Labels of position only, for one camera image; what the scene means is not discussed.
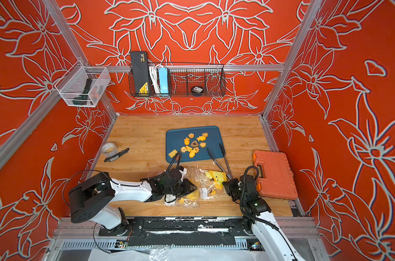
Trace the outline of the black marker pen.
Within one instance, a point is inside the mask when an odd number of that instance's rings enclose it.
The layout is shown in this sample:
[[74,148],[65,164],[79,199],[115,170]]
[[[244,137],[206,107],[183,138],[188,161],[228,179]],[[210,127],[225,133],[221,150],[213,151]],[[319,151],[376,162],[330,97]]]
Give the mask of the black marker pen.
[[117,160],[118,158],[120,158],[121,156],[123,156],[123,155],[125,155],[126,153],[128,153],[129,150],[130,150],[130,149],[127,148],[127,149],[124,149],[124,150],[118,152],[117,154],[115,154],[115,155],[113,155],[113,156],[107,157],[107,158],[105,158],[104,162],[113,162],[113,161]]

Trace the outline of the yellow square cookie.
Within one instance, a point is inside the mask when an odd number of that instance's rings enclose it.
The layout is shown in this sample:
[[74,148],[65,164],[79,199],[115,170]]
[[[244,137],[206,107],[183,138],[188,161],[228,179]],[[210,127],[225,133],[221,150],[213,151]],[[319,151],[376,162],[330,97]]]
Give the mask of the yellow square cookie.
[[178,154],[178,151],[177,151],[177,150],[172,150],[172,151],[168,154],[168,156],[169,156],[170,158],[174,158],[174,157],[176,157],[177,154]]

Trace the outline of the clear tape roll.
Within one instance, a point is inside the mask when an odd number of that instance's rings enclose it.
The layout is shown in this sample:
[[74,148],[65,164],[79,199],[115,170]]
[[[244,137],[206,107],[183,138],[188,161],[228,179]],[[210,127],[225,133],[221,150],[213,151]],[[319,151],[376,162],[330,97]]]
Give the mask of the clear tape roll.
[[101,153],[106,157],[114,156],[118,152],[118,146],[113,142],[107,142],[101,147]]

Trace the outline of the orange plastic tool case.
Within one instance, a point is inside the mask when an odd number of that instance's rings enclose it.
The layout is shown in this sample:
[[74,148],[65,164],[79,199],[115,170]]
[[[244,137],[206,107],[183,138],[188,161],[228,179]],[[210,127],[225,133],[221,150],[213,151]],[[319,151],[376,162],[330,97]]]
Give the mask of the orange plastic tool case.
[[256,150],[252,158],[254,166],[261,168],[256,185],[260,196],[284,200],[298,198],[294,174],[285,153]]

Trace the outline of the clear bag yellow dog print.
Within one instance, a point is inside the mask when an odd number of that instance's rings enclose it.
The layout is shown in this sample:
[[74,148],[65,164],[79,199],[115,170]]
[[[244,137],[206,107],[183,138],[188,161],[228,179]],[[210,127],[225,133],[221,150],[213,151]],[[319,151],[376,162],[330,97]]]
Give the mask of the clear bag yellow dog print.
[[225,172],[199,169],[195,178],[202,200],[214,199],[226,195],[223,186],[223,183],[227,181]]

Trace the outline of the black mounting base rail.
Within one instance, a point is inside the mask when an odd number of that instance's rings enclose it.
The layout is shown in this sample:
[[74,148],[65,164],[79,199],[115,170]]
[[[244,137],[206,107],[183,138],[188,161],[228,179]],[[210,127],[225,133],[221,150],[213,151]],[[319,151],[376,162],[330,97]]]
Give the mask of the black mounting base rail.
[[243,217],[129,217],[122,236],[144,236],[146,233],[226,233],[231,236],[252,236],[251,222]]

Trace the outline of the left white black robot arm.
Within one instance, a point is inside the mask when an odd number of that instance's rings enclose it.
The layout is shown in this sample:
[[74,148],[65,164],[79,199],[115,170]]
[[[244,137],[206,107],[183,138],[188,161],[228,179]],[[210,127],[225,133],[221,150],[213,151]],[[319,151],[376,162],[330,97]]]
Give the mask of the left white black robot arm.
[[108,172],[100,172],[70,189],[70,218],[74,224],[93,221],[106,229],[118,233],[129,226],[122,208],[113,207],[112,202],[137,201],[155,202],[161,199],[168,203],[179,200],[198,190],[197,186],[185,178],[187,169],[180,166],[163,173],[141,179],[140,182],[126,182],[110,177]]

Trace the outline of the small black round device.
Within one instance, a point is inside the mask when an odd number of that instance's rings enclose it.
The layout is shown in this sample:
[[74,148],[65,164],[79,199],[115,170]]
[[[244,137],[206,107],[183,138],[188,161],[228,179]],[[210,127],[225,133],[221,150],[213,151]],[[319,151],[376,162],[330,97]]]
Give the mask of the small black round device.
[[205,93],[205,89],[199,86],[195,86],[191,89],[191,94],[196,97],[200,97]]

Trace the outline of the teal plastic tray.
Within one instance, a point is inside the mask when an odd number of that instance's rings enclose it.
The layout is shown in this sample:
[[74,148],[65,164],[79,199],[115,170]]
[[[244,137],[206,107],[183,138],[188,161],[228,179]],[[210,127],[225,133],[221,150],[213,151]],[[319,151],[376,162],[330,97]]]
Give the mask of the teal plastic tray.
[[183,162],[222,158],[222,144],[217,126],[171,129],[166,132],[166,161],[171,162],[178,152]]

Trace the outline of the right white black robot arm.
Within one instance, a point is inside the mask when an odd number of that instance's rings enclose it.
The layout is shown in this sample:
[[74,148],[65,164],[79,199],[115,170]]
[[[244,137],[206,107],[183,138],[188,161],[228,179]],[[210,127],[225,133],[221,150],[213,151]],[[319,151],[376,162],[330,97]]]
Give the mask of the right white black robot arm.
[[233,178],[222,185],[239,204],[246,232],[254,235],[267,253],[269,261],[303,261],[290,240],[284,235],[270,206],[257,191],[259,168],[249,166],[240,178]]

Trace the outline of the black box yellow label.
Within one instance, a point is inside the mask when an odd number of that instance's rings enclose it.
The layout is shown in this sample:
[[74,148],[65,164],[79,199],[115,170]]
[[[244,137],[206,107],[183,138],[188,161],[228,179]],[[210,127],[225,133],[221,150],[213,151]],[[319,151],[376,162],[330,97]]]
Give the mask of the black box yellow label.
[[137,97],[149,97],[151,90],[147,53],[144,51],[133,51],[130,57],[134,93]]

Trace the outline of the orange cookie bottom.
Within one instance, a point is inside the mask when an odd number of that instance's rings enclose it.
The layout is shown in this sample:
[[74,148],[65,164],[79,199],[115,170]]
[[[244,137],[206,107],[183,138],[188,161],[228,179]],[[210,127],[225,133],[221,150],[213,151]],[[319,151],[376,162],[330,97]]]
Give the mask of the orange cookie bottom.
[[191,149],[191,151],[189,152],[189,157],[190,158],[194,158],[195,155],[199,152],[199,148],[198,147],[194,147],[193,149]]

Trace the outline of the clear acrylic wall bin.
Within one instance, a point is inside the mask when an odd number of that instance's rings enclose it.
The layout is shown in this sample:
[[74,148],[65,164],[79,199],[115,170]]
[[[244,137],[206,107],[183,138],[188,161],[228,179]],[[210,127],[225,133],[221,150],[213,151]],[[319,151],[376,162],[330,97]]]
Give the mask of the clear acrylic wall bin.
[[[82,94],[87,78],[92,79],[87,104],[74,105],[73,99]],[[85,66],[81,61],[77,61],[55,83],[54,87],[68,106],[94,108],[98,105],[110,81],[111,76],[107,67]]]

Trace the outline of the light blue box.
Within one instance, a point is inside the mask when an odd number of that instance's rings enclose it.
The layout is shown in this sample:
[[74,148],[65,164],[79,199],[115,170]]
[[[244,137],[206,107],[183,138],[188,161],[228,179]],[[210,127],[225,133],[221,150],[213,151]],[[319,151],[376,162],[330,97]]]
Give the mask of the light blue box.
[[158,75],[159,75],[160,93],[163,96],[168,96],[169,95],[168,70],[164,67],[159,68]]

